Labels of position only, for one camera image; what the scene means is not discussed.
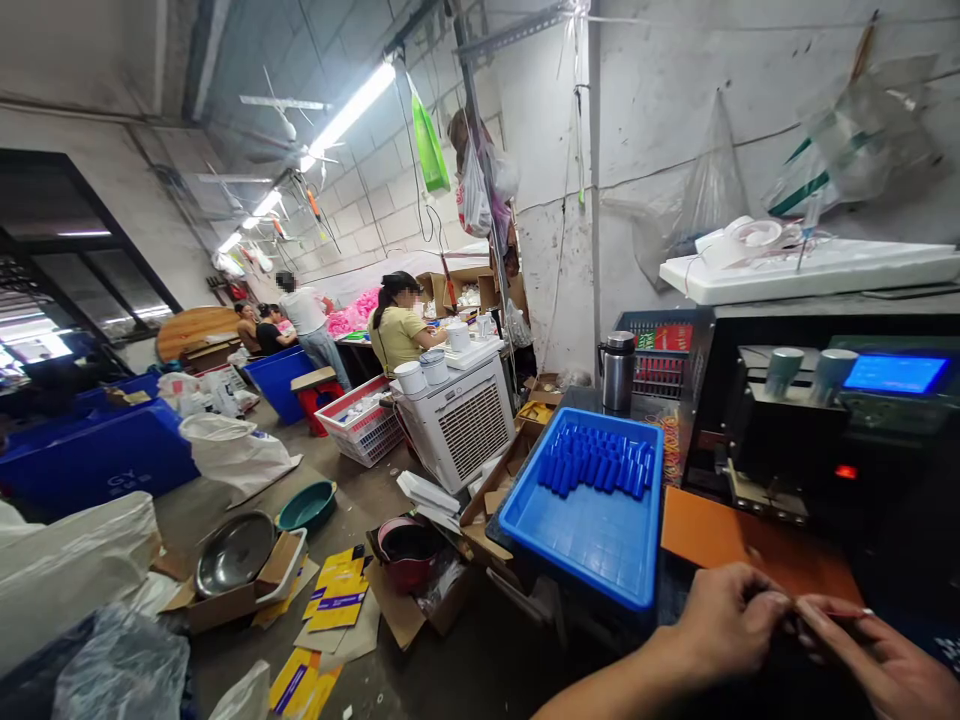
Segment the black hair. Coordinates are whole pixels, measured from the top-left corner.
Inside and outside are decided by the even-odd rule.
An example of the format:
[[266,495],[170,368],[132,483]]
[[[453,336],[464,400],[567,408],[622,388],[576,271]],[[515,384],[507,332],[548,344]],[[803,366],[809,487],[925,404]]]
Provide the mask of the black hair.
[[384,275],[380,282],[383,284],[383,287],[380,288],[380,294],[377,296],[377,300],[379,301],[377,309],[373,311],[374,330],[378,330],[380,328],[380,320],[383,319],[383,311],[391,305],[397,304],[397,295],[404,290],[412,290],[416,293],[423,291],[423,288],[420,286],[420,283],[417,282],[417,279],[410,273],[404,272],[403,270],[390,273],[389,275]]

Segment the digital display screen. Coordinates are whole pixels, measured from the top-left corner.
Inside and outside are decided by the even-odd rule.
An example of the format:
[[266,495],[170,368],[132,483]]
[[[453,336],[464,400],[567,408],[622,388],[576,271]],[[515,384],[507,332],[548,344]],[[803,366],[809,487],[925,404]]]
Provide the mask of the digital display screen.
[[843,386],[920,395],[930,389],[946,364],[945,358],[861,355]]

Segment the metal pole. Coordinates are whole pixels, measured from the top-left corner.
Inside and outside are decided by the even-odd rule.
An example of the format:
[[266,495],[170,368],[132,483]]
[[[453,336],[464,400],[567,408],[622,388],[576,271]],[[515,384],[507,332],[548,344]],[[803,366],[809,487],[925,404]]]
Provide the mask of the metal pole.
[[[457,47],[463,47],[467,44],[467,39],[463,30],[463,17],[460,13],[460,1],[452,0],[451,6],[453,8],[453,32],[457,40]],[[471,67],[471,62],[465,60],[463,56],[459,56],[460,60],[460,72],[463,74],[463,89],[466,94],[466,103],[465,103],[465,112],[467,115],[467,124],[470,125],[470,132],[474,138],[479,138],[478,133],[482,132],[481,130],[481,120],[480,120],[480,108],[477,106],[477,87],[473,79],[473,68]],[[493,175],[491,173],[490,161],[487,158],[485,153],[478,153],[480,159],[480,165],[483,168],[483,175],[485,179],[484,188],[487,193],[487,202],[489,203],[491,209],[491,216],[493,211]],[[506,247],[506,238],[500,238],[500,230],[497,227],[497,223],[494,221],[492,223],[491,232],[493,234],[493,244],[494,244],[494,270],[497,273],[497,280],[500,284],[500,316],[503,319],[501,326],[507,327],[507,300],[509,299],[509,286],[507,285],[507,272],[503,266],[503,256],[500,252],[501,247]],[[504,332],[506,336],[504,339],[507,341],[507,349],[510,355],[510,363],[508,365],[507,372],[507,386],[510,388],[510,398],[511,404],[515,405],[516,400],[514,399],[517,392],[517,368],[516,361],[513,357],[513,339],[510,337],[509,330]]]

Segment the machine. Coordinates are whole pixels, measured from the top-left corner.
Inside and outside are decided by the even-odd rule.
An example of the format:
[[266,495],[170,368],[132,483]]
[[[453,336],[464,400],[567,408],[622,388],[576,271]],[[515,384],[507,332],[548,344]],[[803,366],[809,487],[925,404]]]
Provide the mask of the machine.
[[420,461],[451,494],[475,480],[480,466],[516,435],[501,348],[502,340],[492,340],[471,353],[469,364],[448,362],[448,380],[415,395],[390,384]]

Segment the ceiling light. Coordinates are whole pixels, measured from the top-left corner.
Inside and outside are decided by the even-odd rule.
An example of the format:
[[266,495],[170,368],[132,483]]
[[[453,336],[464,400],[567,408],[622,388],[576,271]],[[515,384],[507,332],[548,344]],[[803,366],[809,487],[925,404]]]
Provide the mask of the ceiling light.
[[240,233],[233,233],[232,235],[230,235],[230,237],[227,238],[226,242],[224,242],[223,245],[217,248],[217,252],[219,253],[227,252],[227,250],[231,249],[238,242],[240,242]]
[[254,217],[262,217],[266,215],[268,212],[273,210],[273,206],[278,202],[280,202],[280,191],[271,190],[263,199],[263,202],[257,205],[257,209],[253,211]]
[[376,72],[363,84],[353,97],[343,106],[343,109],[337,113],[327,126],[320,133],[319,137],[313,141],[310,146],[310,154],[319,158],[323,151],[331,147],[337,140],[343,137],[343,134],[353,125],[357,119],[367,111],[383,91],[390,87],[390,83],[397,76],[397,71],[393,65],[384,62],[377,68]]
[[71,233],[57,233],[57,237],[110,237],[109,230],[78,230]]

